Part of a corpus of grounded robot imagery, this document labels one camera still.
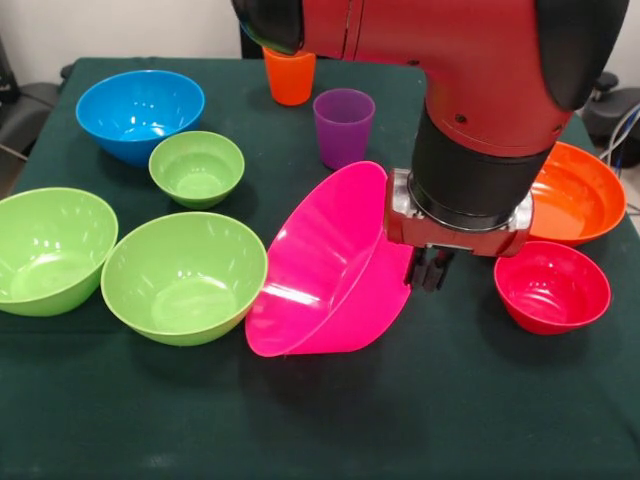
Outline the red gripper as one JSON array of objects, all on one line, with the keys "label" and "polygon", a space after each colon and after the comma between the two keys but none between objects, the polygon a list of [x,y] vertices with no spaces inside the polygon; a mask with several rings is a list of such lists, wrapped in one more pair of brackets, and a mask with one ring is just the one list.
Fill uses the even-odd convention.
[{"label": "red gripper", "polygon": [[507,223],[497,229],[454,230],[420,214],[411,201],[394,207],[393,200],[387,198],[384,228],[391,242],[416,247],[412,250],[404,283],[411,287],[423,286],[427,293],[432,293],[442,288],[455,252],[423,247],[452,248],[485,257],[511,257],[529,238],[533,213],[533,199],[525,198]]}]

